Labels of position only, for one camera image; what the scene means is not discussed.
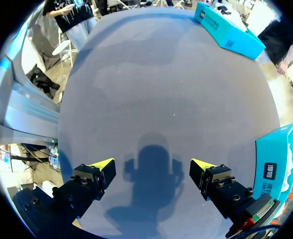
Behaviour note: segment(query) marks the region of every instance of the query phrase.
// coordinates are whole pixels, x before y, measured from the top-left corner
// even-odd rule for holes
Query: screw
[[[224,181],[223,180],[219,180],[218,181],[218,188],[224,186]]]
[[[234,176],[231,176],[231,177],[229,178],[229,180],[230,180],[231,183],[235,182],[235,179],[236,179],[236,178],[235,178]]]
[[[29,206],[28,204],[25,204],[25,205],[24,205],[24,209],[25,209],[25,211],[28,211],[29,208],[30,208],[30,206]]]
[[[68,201],[72,201],[72,194],[67,194],[67,199],[68,199]]]
[[[81,180],[81,184],[82,184],[82,186],[87,186],[88,182],[87,182],[87,180]]]
[[[247,190],[248,190],[248,193],[249,193],[249,194],[252,194],[252,193],[254,192],[254,190],[253,190],[252,187],[247,188]]]
[[[238,202],[240,200],[240,196],[238,194],[236,194],[233,198],[232,201],[233,202]]]
[[[39,200],[37,198],[34,198],[31,200],[33,204],[37,204],[39,202]]]

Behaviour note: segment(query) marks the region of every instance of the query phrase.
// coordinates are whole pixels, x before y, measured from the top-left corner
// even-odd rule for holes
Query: black pants
[[[167,3],[168,6],[174,6],[172,0],[166,0],[166,3]],[[152,5],[152,4],[153,4],[153,2],[148,1],[148,2],[146,3],[146,6],[150,6],[150,5]]]
[[[107,0],[96,0],[97,8],[100,11],[101,15],[107,15]]]

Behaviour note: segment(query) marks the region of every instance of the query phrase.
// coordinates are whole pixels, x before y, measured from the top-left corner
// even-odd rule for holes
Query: cyan box
[[[293,161],[293,123],[256,140],[254,199],[269,194],[282,205],[287,200],[293,187],[293,168],[288,177],[288,190],[281,192],[281,189],[286,177],[289,144]]]
[[[232,25],[208,5],[197,4],[195,19],[210,33],[222,48],[237,52],[255,60],[266,48],[249,29],[244,32]]]

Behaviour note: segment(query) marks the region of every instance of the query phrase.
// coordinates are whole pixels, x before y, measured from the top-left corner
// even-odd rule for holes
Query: gray table surface
[[[279,118],[257,63],[220,48],[194,12],[104,16],[78,54],[61,106],[64,180],[115,158],[117,176],[80,222],[117,239],[224,238],[232,225],[189,177],[195,157],[253,186],[255,140]]]

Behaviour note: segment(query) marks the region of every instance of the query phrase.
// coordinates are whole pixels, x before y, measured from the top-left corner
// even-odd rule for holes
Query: person
[[[141,2],[146,2],[146,6],[150,6],[154,3],[154,0],[142,0]],[[167,6],[174,6],[172,0],[166,0]]]
[[[277,66],[278,72],[284,74],[293,63],[293,26],[285,17],[272,21],[258,38],[266,46],[266,53]]]
[[[87,0],[46,0],[43,15],[56,19],[78,51],[97,23]]]

